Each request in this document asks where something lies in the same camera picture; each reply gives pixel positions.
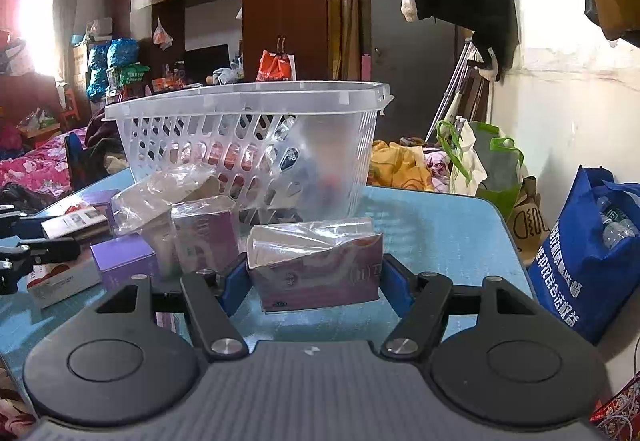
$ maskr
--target table surface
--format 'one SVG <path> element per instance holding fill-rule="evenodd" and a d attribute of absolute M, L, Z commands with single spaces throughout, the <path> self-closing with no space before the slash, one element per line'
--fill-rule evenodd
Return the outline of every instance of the table surface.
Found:
<path fill-rule="evenodd" d="M 63 214 L 83 193 L 124 189 L 131 183 L 130 172 L 124 170 L 54 204 L 42 215 Z M 414 273 L 436 271 L 464 285 L 481 285 L 487 275 L 499 275 L 532 295 L 502 218 L 482 199 L 367 186 L 356 215 L 372 217 L 376 231 L 384 233 L 385 252 Z M 0 244 L 16 242 L 16 238 L 4 239 Z M 22 280 L 19 293 L 0 297 L 0 352 L 18 381 L 28 352 L 103 293 L 99 285 L 41 311 Z M 370 340 L 380 347 L 398 317 L 382 293 L 378 301 L 366 304 L 265 314 L 252 290 L 232 321 L 251 349 L 261 340 Z M 475 322 L 475 316 L 451 317 L 445 336 Z"/>

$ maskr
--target green basket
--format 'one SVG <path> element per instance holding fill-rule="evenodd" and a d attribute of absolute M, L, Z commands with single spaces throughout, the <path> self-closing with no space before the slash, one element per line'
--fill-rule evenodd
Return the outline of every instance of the green basket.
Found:
<path fill-rule="evenodd" d="M 132 64 L 130 66 L 124 66 L 120 70 L 120 88 L 125 85 L 132 84 L 133 82 L 141 82 L 145 72 L 150 71 L 146 66 L 142 64 Z"/>

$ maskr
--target yellow cloth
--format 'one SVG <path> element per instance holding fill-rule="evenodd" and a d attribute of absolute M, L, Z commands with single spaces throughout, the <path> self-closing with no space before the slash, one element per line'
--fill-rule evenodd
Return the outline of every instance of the yellow cloth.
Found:
<path fill-rule="evenodd" d="M 384 141 L 373 143 L 367 183 L 417 192 L 435 191 L 421 146 L 388 145 Z"/>

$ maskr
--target bed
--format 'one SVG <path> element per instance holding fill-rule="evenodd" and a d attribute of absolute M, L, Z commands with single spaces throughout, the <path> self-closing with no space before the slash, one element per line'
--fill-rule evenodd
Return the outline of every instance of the bed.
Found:
<path fill-rule="evenodd" d="M 86 128 L 73 130 L 84 142 Z M 65 137 L 62 134 L 49 139 L 41 147 L 18 159 L 0 161 L 0 187 L 16 183 L 39 194 L 60 199 L 71 192 L 66 165 Z"/>

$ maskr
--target bottle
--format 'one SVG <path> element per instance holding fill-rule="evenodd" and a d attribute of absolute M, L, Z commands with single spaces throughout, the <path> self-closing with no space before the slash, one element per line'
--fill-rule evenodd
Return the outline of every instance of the bottle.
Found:
<path fill-rule="evenodd" d="M 608 249 L 613 249 L 620 241 L 622 241 L 622 239 L 626 239 L 626 237 L 636 236 L 632 230 L 620 223 L 617 223 L 615 220 L 611 220 L 607 215 L 600 214 L 600 217 L 602 218 L 602 223 L 604 225 L 602 239 L 604 241 L 604 245 L 607 246 Z"/>
<path fill-rule="evenodd" d="M 624 227 L 633 231 L 634 235 L 640 235 L 640 231 L 638 231 L 638 227 L 636 227 L 634 222 L 620 208 L 611 204 L 609 198 L 603 196 L 598 199 L 596 204 L 601 214 L 605 214 L 612 221 L 620 223 Z"/>

